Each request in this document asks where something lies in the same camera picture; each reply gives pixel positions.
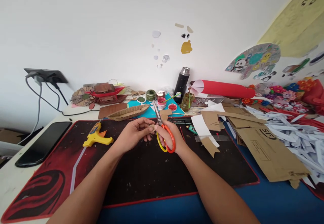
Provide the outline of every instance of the desk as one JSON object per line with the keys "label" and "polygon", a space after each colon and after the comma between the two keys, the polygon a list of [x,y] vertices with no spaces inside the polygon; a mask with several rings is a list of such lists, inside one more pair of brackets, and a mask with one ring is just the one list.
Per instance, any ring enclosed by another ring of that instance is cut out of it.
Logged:
{"label": "desk", "polygon": [[[87,107],[71,108],[65,114],[87,111]],[[65,117],[59,114],[18,154],[0,169],[0,215],[2,216],[14,198],[39,166],[17,168],[15,162],[35,140],[54,122],[77,120],[98,120],[98,111]],[[304,184],[294,190],[288,181],[270,183],[256,164],[249,150],[239,149],[260,178],[260,184],[235,189],[252,209],[261,223],[303,223],[324,220],[324,201],[315,197]],[[33,220],[25,223],[46,223],[48,219]],[[198,195],[146,202],[111,209],[103,209],[99,223],[211,223]]]}

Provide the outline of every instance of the blue paper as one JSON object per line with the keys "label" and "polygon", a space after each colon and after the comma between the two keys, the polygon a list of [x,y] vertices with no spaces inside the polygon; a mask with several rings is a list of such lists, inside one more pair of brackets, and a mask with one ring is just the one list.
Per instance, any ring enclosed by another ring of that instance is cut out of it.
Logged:
{"label": "blue paper", "polygon": [[[170,97],[169,93],[165,95],[165,99],[166,100],[167,99],[170,99],[170,98],[171,97]],[[143,104],[147,104],[147,105],[152,106],[151,103],[152,102],[146,101]],[[172,104],[172,103],[175,104],[175,105],[177,105],[176,102],[173,99],[171,99],[171,100],[169,100],[169,101],[166,102],[165,109],[168,109],[168,106],[170,104]],[[137,102],[137,101],[129,101],[129,103],[128,103],[128,106],[129,107],[138,106],[138,105],[141,105],[141,104],[139,102]],[[181,113],[181,114],[183,114],[184,111],[180,108],[179,105],[177,105],[177,109],[173,113]],[[185,116],[185,115],[175,114],[174,117],[183,117],[183,116]],[[155,112],[152,110],[152,108],[149,107],[143,114],[137,116],[137,118],[141,118],[141,117],[145,117],[145,118],[156,118],[156,115],[155,115]]]}

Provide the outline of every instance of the blue surface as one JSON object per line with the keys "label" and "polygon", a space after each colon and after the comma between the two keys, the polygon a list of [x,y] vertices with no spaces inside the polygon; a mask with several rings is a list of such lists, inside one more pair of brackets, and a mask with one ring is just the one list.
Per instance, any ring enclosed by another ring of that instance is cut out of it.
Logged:
{"label": "blue surface", "polygon": [[[170,98],[171,97],[170,97],[169,93],[165,95],[165,99],[166,100],[167,99],[170,99]],[[147,104],[147,105],[152,106],[150,103],[152,103],[152,102],[146,101],[144,104]],[[171,99],[171,100],[169,100],[169,101],[166,102],[165,109],[168,109],[168,106],[170,104],[172,104],[172,103],[175,104],[175,105],[177,105],[176,102],[173,99]],[[141,105],[141,104],[139,102],[137,102],[137,101],[129,101],[129,103],[128,103],[128,106],[129,107],[138,106],[138,105]],[[177,109],[176,109],[176,111],[174,111],[174,113],[181,113],[181,114],[183,114],[184,112],[180,108],[180,106],[177,105]],[[183,116],[184,115],[177,115],[177,114],[173,115],[173,117],[183,117]],[[137,118],[141,118],[141,117],[145,117],[145,118],[156,118],[155,112],[150,107],[143,114],[137,116]]]}
{"label": "blue surface", "polygon": [[[288,181],[270,183],[250,151],[238,146],[260,184],[236,188],[261,223],[322,223],[324,201],[300,183],[293,189]],[[146,202],[124,207],[103,209],[99,223],[211,223],[199,195]]]}

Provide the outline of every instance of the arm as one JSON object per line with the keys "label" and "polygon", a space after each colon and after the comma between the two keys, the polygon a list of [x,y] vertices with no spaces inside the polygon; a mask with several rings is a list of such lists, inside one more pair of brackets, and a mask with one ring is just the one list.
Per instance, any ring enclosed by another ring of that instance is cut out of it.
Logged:
{"label": "arm", "polygon": [[153,128],[148,126],[154,123],[146,118],[128,123],[116,142],[47,223],[95,223],[119,160],[125,152],[134,148],[141,138],[145,141],[151,140],[150,132]]}
{"label": "arm", "polygon": [[[184,142],[177,126],[163,121],[172,131],[175,141],[175,152],[186,165],[193,178],[201,201],[213,223],[259,223],[253,212],[241,197],[220,176],[210,169]],[[155,126],[159,135],[165,139],[169,148],[172,140],[169,133]]]}

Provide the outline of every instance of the thermos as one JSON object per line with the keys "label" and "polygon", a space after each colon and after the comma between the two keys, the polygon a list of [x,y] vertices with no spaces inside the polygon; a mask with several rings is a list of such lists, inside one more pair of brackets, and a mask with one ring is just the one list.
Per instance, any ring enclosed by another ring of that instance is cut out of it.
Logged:
{"label": "thermos", "polygon": [[182,102],[182,98],[185,95],[185,91],[187,88],[187,82],[188,82],[189,75],[190,75],[189,72],[190,72],[190,68],[183,67],[179,74],[177,85],[175,86],[175,89],[174,89],[174,95],[179,94],[179,92],[181,93],[181,97],[174,98],[174,101],[177,104],[180,104]]}

